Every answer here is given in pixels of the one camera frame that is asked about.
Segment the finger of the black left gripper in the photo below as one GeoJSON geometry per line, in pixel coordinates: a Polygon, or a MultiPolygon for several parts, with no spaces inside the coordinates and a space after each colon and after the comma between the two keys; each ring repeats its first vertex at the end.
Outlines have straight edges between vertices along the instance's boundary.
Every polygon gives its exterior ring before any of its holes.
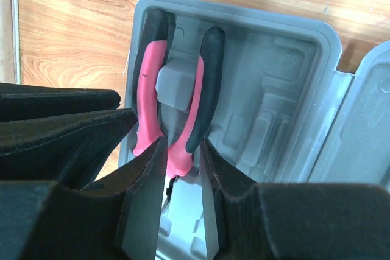
{"type": "Polygon", "coordinates": [[[93,182],[138,122],[114,90],[1,84],[1,180],[93,182]]]}

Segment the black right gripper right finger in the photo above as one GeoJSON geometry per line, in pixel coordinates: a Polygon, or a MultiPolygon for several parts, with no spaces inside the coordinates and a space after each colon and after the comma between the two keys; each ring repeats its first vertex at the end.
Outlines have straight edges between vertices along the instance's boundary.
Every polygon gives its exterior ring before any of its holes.
{"type": "Polygon", "coordinates": [[[388,259],[389,193],[372,184],[258,183],[203,139],[208,259],[388,259]]]}

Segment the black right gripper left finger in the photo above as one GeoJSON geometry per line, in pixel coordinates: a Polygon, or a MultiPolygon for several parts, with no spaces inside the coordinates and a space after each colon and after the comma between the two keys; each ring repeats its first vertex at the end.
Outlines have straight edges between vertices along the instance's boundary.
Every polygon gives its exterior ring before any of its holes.
{"type": "Polygon", "coordinates": [[[81,190],[1,182],[2,259],[154,259],[167,142],[81,190]]]}

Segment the grey plastic tool case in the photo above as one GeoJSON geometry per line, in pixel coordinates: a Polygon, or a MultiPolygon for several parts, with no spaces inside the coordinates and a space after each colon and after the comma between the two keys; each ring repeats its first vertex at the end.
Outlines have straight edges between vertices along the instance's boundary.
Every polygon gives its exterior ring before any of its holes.
{"type": "MultiPolygon", "coordinates": [[[[356,73],[343,73],[342,44],[324,22],[201,0],[138,0],[124,104],[136,114],[134,64],[152,9],[175,15],[168,57],[186,65],[197,65],[209,28],[225,32],[219,99],[203,139],[232,166],[258,183],[372,184],[389,193],[388,41],[369,51],[356,73]]],[[[169,147],[188,113],[159,109],[169,147]]],[[[136,157],[137,130],[123,139],[120,164],[136,157]]],[[[185,176],[165,172],[154,259],[208,259],[200,143],[185,176]]]]}

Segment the pink handled pliers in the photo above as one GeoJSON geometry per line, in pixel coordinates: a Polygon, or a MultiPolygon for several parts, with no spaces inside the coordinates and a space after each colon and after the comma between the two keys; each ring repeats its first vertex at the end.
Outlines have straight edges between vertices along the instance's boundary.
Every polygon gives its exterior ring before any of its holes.
{"type": "Polygon", "coordinates": [[[166,174],[185,176],[193,166],[193,153],[210,128],[222,82],[225,32],[209,28],[202,37],[197,65],[169,59],[177,31],[174,14],[160,9],[148,12],[134,64],[133,106],[138,116],[135,156],[163,135],[159,104],[188,113],[180,136],[168,147],[166,174]]]}

